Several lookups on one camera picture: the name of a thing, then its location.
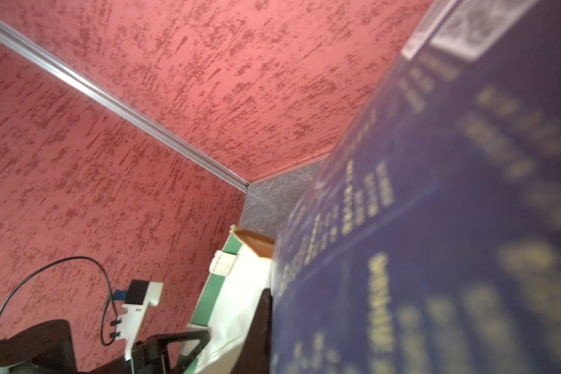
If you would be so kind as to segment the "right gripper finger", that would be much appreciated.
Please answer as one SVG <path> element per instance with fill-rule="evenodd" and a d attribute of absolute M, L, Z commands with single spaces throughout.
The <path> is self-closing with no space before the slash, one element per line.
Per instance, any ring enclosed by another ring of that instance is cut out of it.
<path fill-rule="evenodd" d="M 262 291 L 246 340 L 232 374 L 269 374 L 271 372 L 273 297 Z"/>

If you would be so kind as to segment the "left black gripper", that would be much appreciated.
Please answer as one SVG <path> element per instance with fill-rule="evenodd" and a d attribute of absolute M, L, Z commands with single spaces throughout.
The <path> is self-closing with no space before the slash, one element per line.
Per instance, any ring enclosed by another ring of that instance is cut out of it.
<path fill-rule="evenodd" d="M 184 373 L 196 361 L 209 341 L 208 330 L 154 335 L 133 346 L 130 360 L 125 360 L 123 356 L 92 370 L 91 373 Z M 196 343 L 196 345 L 187 355 L 181 355 L 177 364 L 172 366 L 168 346 L 176 343 Z"/>

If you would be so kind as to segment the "green burlap canvas bag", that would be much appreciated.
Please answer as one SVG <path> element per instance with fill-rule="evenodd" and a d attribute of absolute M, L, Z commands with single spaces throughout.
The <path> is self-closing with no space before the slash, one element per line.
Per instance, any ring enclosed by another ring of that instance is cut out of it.
<path fill-rule="evenodd" d="M 210 275 L 188 330 L 206 330 L 210 341 L 187 373 L 229 373 L 238 361 L 260 296 L 271 285 L 274 240 L 233 225 L 210 263 Z"/>

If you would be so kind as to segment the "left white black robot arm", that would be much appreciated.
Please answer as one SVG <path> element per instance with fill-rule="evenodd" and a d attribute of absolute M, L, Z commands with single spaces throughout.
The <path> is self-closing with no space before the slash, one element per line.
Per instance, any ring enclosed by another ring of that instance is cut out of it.
<path fill-rule="evenodd" d="M 92 373 L 184 373 L 210 341 L 206 330 L 154 335 L 134 345 L 131 359 L 121 356 Z M 195 342 L 196 346 L 172 366 L 168 346 Z M 78 373 L 71 327 L 53 319 L 0 341 L 0 373 Z"/>

